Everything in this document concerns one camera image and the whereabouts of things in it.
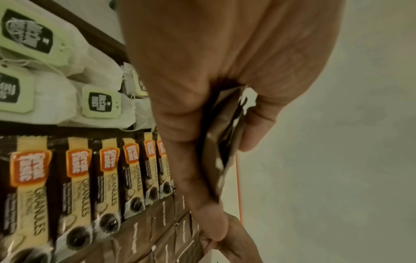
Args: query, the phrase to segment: orange line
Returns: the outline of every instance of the orange line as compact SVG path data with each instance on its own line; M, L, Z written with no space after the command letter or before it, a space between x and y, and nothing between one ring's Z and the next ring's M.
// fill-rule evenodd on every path
M235 167L237 170L237 189L238 189L238 208L240 210L240 221L243 224L243 206L241 203L241 189L240 189L240 173L238 170L238 156L235 154Z

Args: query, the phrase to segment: white wall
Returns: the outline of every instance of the white wall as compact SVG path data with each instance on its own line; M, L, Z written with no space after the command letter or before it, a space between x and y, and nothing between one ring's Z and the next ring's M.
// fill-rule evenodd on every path
M264 262L416 262L415 12L349 0L321 77L239 155Z

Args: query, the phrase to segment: green paper tag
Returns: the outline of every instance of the green paper tag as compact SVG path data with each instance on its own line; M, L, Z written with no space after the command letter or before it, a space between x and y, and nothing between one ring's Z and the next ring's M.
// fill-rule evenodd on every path
M71 39L47 15L39 15L17 1L3 0L0 17L2 48L53 66L69 65Z
M133 80L134 80L134 86L136 86L136 93L139 96L146 97L148 96L146 87L143 85L143 83L139 79L139 75L137 74L136 70L133 69Z
M34 77L27 69L0 63L0 111L31 111L34 88Z
M121 94L91 85L83 86L82 114L87 118L118 118L121 114Z

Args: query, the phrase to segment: hand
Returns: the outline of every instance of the hand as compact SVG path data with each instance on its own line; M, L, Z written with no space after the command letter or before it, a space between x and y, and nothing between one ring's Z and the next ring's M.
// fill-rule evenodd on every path
M344 0L119 0L128 55L143 79L175 185L213 240L228 222L201 177L195 142L212 89L257 93L240 150L254 148L278 113L320 74Z
M201 233L201 244L204 254L217 249L231 263L263 263L256 244L235 216L228 216L228 233L224 240L215 242Z

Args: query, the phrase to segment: red and orange logo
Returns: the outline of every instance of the red and orange logo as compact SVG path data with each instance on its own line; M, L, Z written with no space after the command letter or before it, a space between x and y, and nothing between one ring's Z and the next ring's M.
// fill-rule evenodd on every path
M144 141L144 147L146 148L147 157L150 158L156 156L155 141Z
M123 146L126 162L133 164L139 161L139 145L137 143L129 143Z
M112 172L117 169L119 148L106 148L100 150L100 169L103 172Z
M52 152L26 151L12 153L10 158L10 182L13 187L45 182L49 174Z
M74 149L66 151L66 173L68 177L85 176L91 165L90 149Z
M157 147L159 148L160 155L165 156L166 155L166 150L165 150L165 146L163 145L162 141L157 142Z

